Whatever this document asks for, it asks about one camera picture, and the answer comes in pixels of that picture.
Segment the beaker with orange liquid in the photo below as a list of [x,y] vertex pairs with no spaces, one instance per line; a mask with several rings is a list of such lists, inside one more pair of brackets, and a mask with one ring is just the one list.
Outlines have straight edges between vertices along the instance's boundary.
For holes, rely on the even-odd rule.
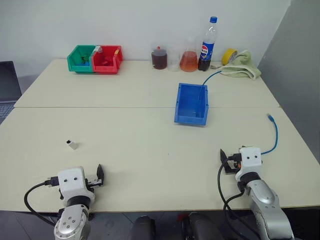
[[188,38],[186,41],[186,48],[180,60],[180,68],[185,72],[193,72],[198,69],[196,43],[192,38]]

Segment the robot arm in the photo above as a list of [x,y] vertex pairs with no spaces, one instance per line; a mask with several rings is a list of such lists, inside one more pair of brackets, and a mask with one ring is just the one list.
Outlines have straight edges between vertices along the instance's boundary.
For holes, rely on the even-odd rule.
[[58,173],[61,199],[65,209],[54,227],[56,240],[86,240],[90,233],[89,207],[95,201],[93,186],[104,183],[101,165],[97,169],[98,180],[88,182],[82,167],[74,167]]
[[246,189],[261,239],[294,240],[290,222],[280,208],[278,195],[260,178],[262,168],[260,149],[242,147],[239,152],[227,158],[221,150],[221,161],[226,173],[236,173],[236,181]]
[[249,205],[255,216],[262,240],[294,240],[294,235],[285,213],[279,205],[278,195],[261,179],[246,185]]

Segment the plastic bottle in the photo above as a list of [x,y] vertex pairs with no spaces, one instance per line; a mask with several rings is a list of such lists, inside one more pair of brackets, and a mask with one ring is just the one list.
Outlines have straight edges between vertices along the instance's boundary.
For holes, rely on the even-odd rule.
[[196,42],[191,37],[186,40],[185,51],[180,61],[180,69],[185,72],[193,72],[198,68]]
[[201,71],[207,71],[210,66],[211,57],[217,37],[217,20],[218,18],[216,16],[212,16],[210,18],[209,28],[203,37],[201,54],[198,61],[198,69]]

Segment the orange liquid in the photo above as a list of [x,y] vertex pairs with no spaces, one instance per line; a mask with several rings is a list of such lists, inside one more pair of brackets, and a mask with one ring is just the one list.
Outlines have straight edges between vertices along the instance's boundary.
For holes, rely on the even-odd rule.
[[180,68],[185,72],[193,72],[198,69],[198,58],[195,51],[185,51],[180,61]]

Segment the yellow tape roll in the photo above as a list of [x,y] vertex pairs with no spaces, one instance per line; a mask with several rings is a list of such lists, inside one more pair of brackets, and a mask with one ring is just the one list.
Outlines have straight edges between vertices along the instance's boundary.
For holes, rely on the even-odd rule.
[[228,48],[222,57],[222,60],[221,60],[222,65],[224,66],[232,62],[236,58],[237,54],[238,54],[237,50],[233,48]]

